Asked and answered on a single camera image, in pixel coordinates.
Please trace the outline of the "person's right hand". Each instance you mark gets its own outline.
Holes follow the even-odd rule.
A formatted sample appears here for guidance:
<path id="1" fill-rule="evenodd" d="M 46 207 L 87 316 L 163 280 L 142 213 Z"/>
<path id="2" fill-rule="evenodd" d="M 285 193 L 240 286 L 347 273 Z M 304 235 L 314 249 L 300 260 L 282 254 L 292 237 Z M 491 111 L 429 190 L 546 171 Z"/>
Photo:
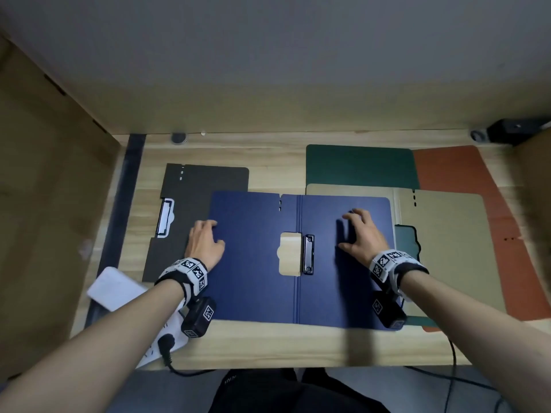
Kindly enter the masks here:
<path id="1" fill-rule="evenodd" d="M 368 268 L 377 254 L 390 249 L 385 237 L 375 225 L 368 210 L 354 208 L 351 212 L 343 214 L 342 218 L 350 222 L 354 228 L 356 235 L 354 243 L 359 248 L 356 255 L 350 256 L 354 257 L 366 268 Z"/>

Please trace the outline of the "person's left hand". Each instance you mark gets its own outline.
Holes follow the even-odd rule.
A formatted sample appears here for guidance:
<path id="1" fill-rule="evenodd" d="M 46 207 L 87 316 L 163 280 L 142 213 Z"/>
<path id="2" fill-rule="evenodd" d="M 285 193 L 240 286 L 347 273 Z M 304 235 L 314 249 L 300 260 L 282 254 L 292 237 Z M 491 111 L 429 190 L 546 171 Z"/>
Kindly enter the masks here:
<path id="1" fill-rule="evenodd" d="M 189 231 L 189 239 L 185 249 L 184 257 L 194 258 L 204 264 L 208 271 L 211 271 L 221 260 L 223 255 L 216 255 L 212 252 L 213 228 L 217 226 L 214 220 L 197 220 Z"/>

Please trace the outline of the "blue clip folder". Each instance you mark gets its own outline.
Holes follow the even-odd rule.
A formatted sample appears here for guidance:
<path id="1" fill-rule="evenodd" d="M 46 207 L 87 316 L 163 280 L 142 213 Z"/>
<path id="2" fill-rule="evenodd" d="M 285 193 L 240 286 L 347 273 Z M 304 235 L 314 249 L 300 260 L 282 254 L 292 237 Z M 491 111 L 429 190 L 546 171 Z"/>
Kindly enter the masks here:
<path id="1" fill-rule="evenodd" d="M 214 237 L 225 242 L 224 255 L 209 273 L 206 289 L 217 304 L 213 319 L 306 325 L 299 320 L 304 274 L 299 267 L 299 276 L 282 275 L 277 254 L 281 234 L 305 235 L 301 227 L 305 196 L 212 194 L 209 218 L 218 223 Z"/>

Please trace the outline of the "person's right forearm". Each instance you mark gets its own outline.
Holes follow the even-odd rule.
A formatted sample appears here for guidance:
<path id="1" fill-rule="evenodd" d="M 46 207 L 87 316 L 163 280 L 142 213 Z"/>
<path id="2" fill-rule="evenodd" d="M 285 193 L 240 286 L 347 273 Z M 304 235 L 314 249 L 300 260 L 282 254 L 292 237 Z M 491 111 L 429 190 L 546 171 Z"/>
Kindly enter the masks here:
<path id="1" fill-rule="evenodd" d="M 551 334 L 437 281 L 403 275 L 409 297 L 502 396 L 523 413 L 551 413 Z"/>

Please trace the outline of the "marker-printed left wristband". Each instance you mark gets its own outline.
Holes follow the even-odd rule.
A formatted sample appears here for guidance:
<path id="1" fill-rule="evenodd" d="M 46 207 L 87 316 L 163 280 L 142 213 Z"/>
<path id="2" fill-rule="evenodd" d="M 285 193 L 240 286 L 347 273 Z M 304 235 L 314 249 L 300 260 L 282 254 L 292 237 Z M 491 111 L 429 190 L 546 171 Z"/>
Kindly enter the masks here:
<path id="1" fill-rule="evenodd" d="M 208 286 L 208 270 L 199 259 L 183 258 L 167 267 L 155 281 L 155 285 L 164 280 L 174 280 L 180 284 L 184 298 L 177 309 L 182 309 L 203 294 Z"/>

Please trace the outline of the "marker-printed wristband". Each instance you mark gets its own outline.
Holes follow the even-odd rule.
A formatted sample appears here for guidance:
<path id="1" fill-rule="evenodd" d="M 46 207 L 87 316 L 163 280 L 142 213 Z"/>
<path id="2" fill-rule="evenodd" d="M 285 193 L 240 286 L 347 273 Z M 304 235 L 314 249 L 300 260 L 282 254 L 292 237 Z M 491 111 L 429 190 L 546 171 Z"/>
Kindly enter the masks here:
<path id="1" fill-rule="evenodd" d="M 180 284 L 184 298 L 177 309 L 182 309 L 203 294 L 208 286 L 208 270 L 199 259 L 183 258 L 167 267 L 155 281 L 155 285 L 164 280 L 174 280 Z"/>
<path id="2" fill-rule="evenodd" d="M 417 259 L 399 250 L 385 250 L 375 256 L 368 266 L 370 274 L 382 285 L 382 291 L 391 292 L 405 301 L 410 298 L 401 290 L 403 276 L 410 271 L 429 274 Z"/>

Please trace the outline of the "marker-printed right wristband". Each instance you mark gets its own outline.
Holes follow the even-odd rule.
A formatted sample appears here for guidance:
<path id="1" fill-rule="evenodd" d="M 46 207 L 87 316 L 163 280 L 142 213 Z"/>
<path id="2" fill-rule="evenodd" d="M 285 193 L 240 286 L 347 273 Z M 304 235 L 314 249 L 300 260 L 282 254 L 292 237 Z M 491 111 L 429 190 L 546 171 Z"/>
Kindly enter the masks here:
<path id="1" fill-rule="evenodd" d="M 417 259 L 399 250 L 385 250 L 375 256 L 368 266 L 370 274 L 382 285 L 382 291 L 391 292 L 405 301 L 410 298 L 401 290 L 403 276 L 410 271 L 429 274 Z"/>

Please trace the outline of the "black clip folder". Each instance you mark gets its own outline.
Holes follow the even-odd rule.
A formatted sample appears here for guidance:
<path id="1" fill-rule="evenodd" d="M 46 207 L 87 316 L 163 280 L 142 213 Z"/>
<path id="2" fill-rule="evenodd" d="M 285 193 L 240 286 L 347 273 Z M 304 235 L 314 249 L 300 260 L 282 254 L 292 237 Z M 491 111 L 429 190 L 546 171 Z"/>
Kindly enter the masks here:
<path id="1" fill-rule="evenodd" d="M 167 164 L 160 198 L 175 201 L 175 219 L 166 238 L 154 234 L 150 239 L 141 281 L 155 282 L 165 268 L 183 258 L 189 230 L 197 220 L 208 219 L 213 192 L 246 192 L 249 174 L 246 167 Z"/>

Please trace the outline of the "dark green clip folder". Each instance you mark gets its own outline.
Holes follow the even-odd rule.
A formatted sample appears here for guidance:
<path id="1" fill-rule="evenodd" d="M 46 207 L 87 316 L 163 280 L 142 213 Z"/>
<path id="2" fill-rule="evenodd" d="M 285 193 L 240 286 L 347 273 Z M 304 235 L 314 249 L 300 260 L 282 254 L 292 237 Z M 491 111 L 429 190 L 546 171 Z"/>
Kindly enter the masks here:
<path id="1" fill-rule="evenodd" d="M 408 149 L 308 145 L 306 186 L 419 187 L 413 152 Z M 338 328 L 385 330 L 371 304 L 372 293 L 382 291 L 354 257 L 338 248 L 353 243 L 354 228 L 342 215 L 353 208 L 370 212 L 391 248 L 395 247 L 391 205 L 372 196 L 306 195 L 302 199 L 301 227 L 315 236 L 313 275 L 300 279 L 301 324 Z"/>

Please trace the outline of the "khaki clip folder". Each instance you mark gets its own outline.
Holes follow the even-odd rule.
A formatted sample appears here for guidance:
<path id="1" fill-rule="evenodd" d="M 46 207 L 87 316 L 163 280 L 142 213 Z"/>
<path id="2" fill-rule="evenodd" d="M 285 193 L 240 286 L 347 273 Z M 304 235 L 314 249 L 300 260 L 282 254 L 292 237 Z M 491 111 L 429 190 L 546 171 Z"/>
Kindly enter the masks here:
<path id="1" fill-rule="evenodd" d="M 397 250 L 416 256 L 439 281 L 506 312 L 482 196 L 329 184 L 309 184 L 306 193 L 388 199 Z"/>

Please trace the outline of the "white paper stack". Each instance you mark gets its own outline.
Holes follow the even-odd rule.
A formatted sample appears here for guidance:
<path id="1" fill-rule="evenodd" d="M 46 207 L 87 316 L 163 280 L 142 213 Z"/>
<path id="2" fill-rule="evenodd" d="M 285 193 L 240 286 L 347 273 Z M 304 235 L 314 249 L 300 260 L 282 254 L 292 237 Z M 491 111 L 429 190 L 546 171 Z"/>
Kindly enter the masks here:
<path id="1" fill-rule="evenodd" d="M 86 295 L 108 312 L 114 312 L 147 290 L 147 287 L 122 271 L 108 266 L 88 288 Z"/>

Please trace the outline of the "person's black clothing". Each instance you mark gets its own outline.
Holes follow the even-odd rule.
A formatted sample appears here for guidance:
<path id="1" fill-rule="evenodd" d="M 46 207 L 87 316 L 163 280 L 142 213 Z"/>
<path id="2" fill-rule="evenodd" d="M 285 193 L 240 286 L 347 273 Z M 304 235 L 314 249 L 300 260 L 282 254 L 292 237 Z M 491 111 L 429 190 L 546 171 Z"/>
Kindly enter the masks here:
<path id="1" fill-rule="evenodd" d="M 231 369 L 222 379 L 208 413 L 390 413 L 330 377 L 324 368 Z"/>

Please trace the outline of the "orange-red clip folder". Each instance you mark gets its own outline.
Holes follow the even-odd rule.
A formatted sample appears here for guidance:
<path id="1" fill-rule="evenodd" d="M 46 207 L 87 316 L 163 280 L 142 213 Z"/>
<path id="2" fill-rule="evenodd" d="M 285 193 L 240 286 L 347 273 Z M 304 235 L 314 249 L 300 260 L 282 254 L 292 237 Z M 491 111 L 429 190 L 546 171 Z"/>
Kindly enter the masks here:
<path id="1" fill-rule="evenodd" d="M 506 312 L 522 321 L 551 319 L 551 305 L 521 231 L 475 146 L 413 150 L 421 189 L 483 198 Z"/>

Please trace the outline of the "brown wooden side panel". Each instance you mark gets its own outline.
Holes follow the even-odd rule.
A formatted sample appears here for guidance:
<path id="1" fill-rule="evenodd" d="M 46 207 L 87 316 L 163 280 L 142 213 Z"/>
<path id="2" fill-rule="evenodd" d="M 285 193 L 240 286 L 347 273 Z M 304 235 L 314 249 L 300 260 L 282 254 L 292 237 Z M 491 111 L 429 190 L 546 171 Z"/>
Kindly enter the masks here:
<path id="1" fill-rule="evenodd" d="M 0 382 L 68 339 L 119 154 L 0 34 Z"/>

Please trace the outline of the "black box device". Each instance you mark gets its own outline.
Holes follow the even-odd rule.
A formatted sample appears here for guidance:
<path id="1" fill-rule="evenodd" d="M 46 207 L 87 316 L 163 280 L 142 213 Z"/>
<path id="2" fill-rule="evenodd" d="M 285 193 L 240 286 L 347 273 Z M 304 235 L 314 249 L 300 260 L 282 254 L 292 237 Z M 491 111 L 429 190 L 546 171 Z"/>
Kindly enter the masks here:
<path id="1" fill-rule="evenodd" d="M 551 127 L 551 117 L 500 119 L 486 129 L 490 143 L 517 146 Z"/>

